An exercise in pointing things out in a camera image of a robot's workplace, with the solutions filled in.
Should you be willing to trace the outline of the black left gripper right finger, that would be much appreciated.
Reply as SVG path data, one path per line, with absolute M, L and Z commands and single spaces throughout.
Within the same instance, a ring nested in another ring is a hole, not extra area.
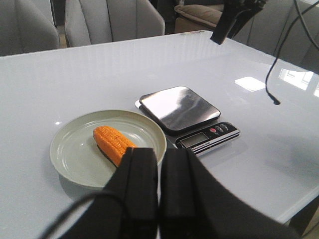
M 210 39 L 221 45 L 227 37 L 233 38 L 266 3 L 266 0 L 225 0 L 224 10 Z

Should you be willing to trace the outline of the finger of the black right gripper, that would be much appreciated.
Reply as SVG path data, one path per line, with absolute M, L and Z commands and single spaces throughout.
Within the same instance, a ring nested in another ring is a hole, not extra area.
M 168 149 L 160 173 L 162 239 L 298 239 L 224 188 L 187 149 Z

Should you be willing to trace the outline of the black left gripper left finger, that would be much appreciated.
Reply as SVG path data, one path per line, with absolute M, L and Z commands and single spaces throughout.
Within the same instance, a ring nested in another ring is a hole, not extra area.
M 129 148 L 97 197 L 63 239 L 154 239 L 157 236 L 158 167 L 153 149 Z

